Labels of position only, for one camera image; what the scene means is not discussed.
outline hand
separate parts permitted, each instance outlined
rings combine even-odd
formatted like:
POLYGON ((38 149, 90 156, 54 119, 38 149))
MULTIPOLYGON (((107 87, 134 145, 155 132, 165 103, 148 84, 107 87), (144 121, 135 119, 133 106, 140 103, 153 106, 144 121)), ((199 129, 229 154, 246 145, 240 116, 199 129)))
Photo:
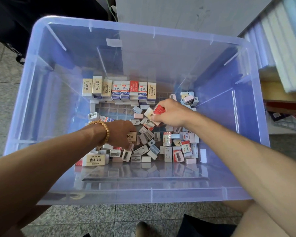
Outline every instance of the hand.
POLYGON ((136 127, 130 121, 123 120, 106 122, 106 125, 110 130, 108 143, 111 146, 128 149, 130 146, 130 142, 127 140, 126 136, 131 131, 137 131, 136 127))
POLYGON ((166 112, 161 115, 154 115, 151 119, 173 127, 185 127, 191 119, 191 115, 195 114, 195 111, 172 99, 162 100, 158 104, 164 107, 166 112))

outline left hand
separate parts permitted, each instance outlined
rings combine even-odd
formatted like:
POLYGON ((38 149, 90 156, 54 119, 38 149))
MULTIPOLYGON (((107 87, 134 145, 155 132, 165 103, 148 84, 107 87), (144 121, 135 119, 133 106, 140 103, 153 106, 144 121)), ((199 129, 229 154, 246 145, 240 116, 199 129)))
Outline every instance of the left hand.
POLYGON ((111 146, 122 147, 128 149, 130 146, 126 136, 131 131, 137 131, 136 127, 130 121, 116 120, 112 122, 106 122, 108 129, 110 130, 110 137, 108 143, 111 146))

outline right hand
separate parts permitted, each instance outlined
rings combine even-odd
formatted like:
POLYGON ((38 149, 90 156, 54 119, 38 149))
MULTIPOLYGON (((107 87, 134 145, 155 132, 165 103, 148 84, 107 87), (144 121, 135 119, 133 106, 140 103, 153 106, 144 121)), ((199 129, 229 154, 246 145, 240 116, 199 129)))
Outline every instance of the right hand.
POLYGON ((151 119, 155 122, 163 122, 173 127, 186 127, 187 122, 196 113, 172 99, 162 100, 158 105, 164 107, 166 112, 161 115, 154 115, 151 119))

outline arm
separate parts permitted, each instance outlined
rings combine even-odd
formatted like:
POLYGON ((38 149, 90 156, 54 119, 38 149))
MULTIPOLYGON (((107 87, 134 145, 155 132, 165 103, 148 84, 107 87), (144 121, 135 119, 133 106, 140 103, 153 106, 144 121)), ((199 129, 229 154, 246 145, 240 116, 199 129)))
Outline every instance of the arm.
MULTIPOLYGON (((108 143, 129 147, 130 121, 106 123, 108 143)), ((0 236, 21 219, 64 172, 106 137, 101 124, 59 136, 0 158, 0 236)))
POLYGON ((251 141, 171 99, 154 116, 196 133, 221 158, 243 188, 290 236, 296 236, 296 162, 251 141))

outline red eraser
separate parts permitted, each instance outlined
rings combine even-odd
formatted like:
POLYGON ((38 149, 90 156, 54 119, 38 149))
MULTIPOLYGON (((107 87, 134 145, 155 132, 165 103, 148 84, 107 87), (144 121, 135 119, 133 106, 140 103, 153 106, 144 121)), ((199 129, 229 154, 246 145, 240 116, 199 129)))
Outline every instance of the red eraser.
POLYGON ((156 108, 153 111, 155 114, 161 115, 162 113, 166 112, 166 109, 162 107, 161 105, 156 106, 156 108))

